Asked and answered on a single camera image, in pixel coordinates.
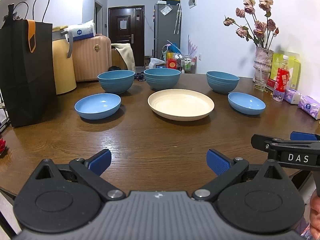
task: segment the blue bowl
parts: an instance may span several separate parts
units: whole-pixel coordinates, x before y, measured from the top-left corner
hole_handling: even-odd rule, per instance
[[[235,89],[238,85],[239,79],[237,76],[219,72],[219,71],[208,71],[207,81],[213,91],[218,93],[229,93]]]
[[[100,74],[98,80],[105,92],[121,94],[132,86],[134,74],[131,70],[114,70]]]
[[[143,73],[149,86],[156,90],[173,88],[181,74],[179,70],[173,68],[150,68]]]
[[[121,105],[121,98],[115,94],[96,94],[82,98],[75,104],[79,116],[97,120],[114,114]]]
[[[228,101],[234,109],[243,114],[261,114],[266,108],[266,104],[259,98],[244,93],[230,93]]]

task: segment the gray refrigerator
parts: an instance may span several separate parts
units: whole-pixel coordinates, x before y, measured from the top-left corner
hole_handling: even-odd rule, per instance
[[[167,14],[163,15],[161,10],[165,7],[165,4],[155,5],[155,19],[154,19],[154,52],[153,57],[161,58],[162,48],[166,45],[169,40],[172,43],[176,43],[178,48],[180,48],[180,31],[178,34],[178,24],[176,29],[176,34],[174,32],[174,26],[177,18],[177,5],[171,5],[172,10]]]

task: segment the brown tabletop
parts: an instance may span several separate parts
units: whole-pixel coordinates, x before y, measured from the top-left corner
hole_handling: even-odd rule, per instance
[[[147,103],[154,93],[146,82],[134,81],[121,95],[120,109],[98,121],[81,119],[75,103],[88,95],[103,93],[98,82],[79,83],[58,96],[35,125],[3,133],[7,154],[0,158],[0,187],[18,193],[28,176],[44,158],[68,163],[89,158],[104,148],[112,153],[111,166],[102,177],[126,193],[130,190],[186,190],[189,193],[214,178],[206,164],[206,152],[215,148],[229,158],[243,157],[263,163],[267,154],[250,145],[254,133],[288,139],[292,131],[320,133],[320,125],[295,105],[274,101],[270,93],[253,88],[252,79],[240,78],[235,92],[262,99],[266,110],[260,116],[236,112],[228,96],[213,92],[202,74],[182,74],[175,88],[209,96],[212,113],[194,122],[177,122],[153,113]],[[289,175],[296,170],[286,169]]]

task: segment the dried rose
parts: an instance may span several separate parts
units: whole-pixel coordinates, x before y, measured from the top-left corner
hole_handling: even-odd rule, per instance
[[[253,34],[257,36],[257,38],[264,38],[264,32],[261,30],[254,29]]]
[[[254,22],[254,26],[256,27],[256,29],[258,31],[263,32],[263,33],[265,33],[266,30],[267,30],[267,24],[263,23],[263,22],[260,22],[260,21],[255,21]]]
[[[249,13],[249,14],[254,14],[255,9],[254,9],[254,7],[253,7],[252,5],[246,5],[246,6],[244,7],[244,11],[245,11],[246,13]]]
[[[259,0],[259,7],[266,12],[270,11],[270,5],[273,5],[273,0]]]
[[[255,5],[256,1],[255,0],[243,0],[244,5]]]
[[[240,26],[240,28],[238,28],[236,30],[236,34],[238,34],[239,37],[241,38],[245,38],[248,34],[248,31],[247,30],[244,30],[242,26]]]
[[[237,8],[236,15],[239,16],[240,18],[244,18],[245,16],[244,10],[240,10],[239,8]]]
[[[234,19],[232,19],[232,18],[226,18],[224,21],[223,21],[223,24],[225,25],[225,26],[230,26],[231,24],[233,24],[233,23],[235,23],[236,21],[234,20]]]
[[[276,29],[276,24],[272,19],[268,20],[268,31],[273,32]]]
[[[4,151],[5,149],[5,141],[3,139],[0,140],[0,154]]]
[[[279,34],[279,28],[276,28],[275,32],[274,32],[274,36],[276,37]]]

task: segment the bottle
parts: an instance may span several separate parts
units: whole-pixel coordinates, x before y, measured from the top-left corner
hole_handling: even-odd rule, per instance
[[[279,64],[277,78],[275,87],[273,90],[272,98],[278,102],[281,102],[284,98],[285,88],[287,86],[287,82],[289,81],[289,67],[288,67],[289,57],[287,55],[283,55],[283,60]]]

